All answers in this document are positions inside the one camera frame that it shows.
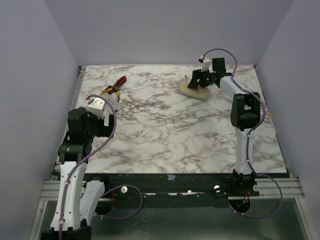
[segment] yellow and red tool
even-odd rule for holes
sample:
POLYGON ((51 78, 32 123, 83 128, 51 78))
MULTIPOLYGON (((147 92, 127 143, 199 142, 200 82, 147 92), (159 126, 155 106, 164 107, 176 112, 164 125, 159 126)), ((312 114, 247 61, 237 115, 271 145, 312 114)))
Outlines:
POLYGON ((107 86, 101 93, 100 95, 103 95, 105 93, 108 94, 113 94, 116 93, 116 101, 119 102, 120 100, 120 93, 119 93, 119 88, 125 84, 125 82, 127 81, 126 76, 122 76, 120 77, 113 86, 109 85, 107 86))

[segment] wall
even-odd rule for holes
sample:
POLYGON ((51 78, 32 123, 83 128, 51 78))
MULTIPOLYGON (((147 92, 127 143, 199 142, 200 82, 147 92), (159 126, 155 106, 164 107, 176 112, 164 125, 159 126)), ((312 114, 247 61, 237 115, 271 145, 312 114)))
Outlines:
POLYGON ((320 2, 295 0, 258 63, 289 170, 299 176, 320 236, 320 2))
POLYGON ((256 64, 292 0, 45 2, 79 65, 194 65, 212 48, 256 64))
POLYGON ((79 68, 42 0, 1 0, 0 32, 0 238, 26 240, 79 68))

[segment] gray floor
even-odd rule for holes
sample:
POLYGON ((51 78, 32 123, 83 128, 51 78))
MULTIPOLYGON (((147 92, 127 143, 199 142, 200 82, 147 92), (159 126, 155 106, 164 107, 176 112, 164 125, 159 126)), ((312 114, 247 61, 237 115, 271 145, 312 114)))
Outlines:
MULTIPOLYGON (((250 213, 272 212, 279 200, 255 200, 250 213)), ((47 208, 43 229, 49 229, 55 202, 47 208)), ((132 209, 115 209, 113 216, 124 216, 132 209)), ((306 240, 294 199, 285 200, 278 215, 248 219, 228 208, 144 208, 127 220, 100 220, 94 217, 92 240, 306 240)))

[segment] sponge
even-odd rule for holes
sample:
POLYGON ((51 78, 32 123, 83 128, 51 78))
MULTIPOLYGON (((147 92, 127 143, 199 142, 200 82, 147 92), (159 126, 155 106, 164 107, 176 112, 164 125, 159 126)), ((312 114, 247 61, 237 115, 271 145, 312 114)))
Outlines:
POLYGON ((210 96, 209 88, 199 87, 198 89, 190 89, 188 88, 188 83, 186 81, 182 81, 180 83, 178 92, 184 96, 198 99, 201 101, 206 101, 210 96))

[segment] marble tabletop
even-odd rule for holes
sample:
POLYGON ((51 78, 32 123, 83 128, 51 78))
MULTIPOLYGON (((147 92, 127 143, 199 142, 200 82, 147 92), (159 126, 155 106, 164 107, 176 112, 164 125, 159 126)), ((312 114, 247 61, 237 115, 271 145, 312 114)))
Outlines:
MULTIPOLYGON (((89 159, 87 173, 231 173, 236 134, 230 122, 232 99, 216 86, 203 102, 178 93, 200 66, 88 66, 77 106, 122 76, 121 110, 114 138, 89 159)), ((235 79, 248 90, 262 91, 252 65, 240 65, 235 79)), ((255 131, 253 167, 257 172, 285 173, 286 166, 267 114, 255 131)), ((92 148, 105 138, 96 137, 92 148)))

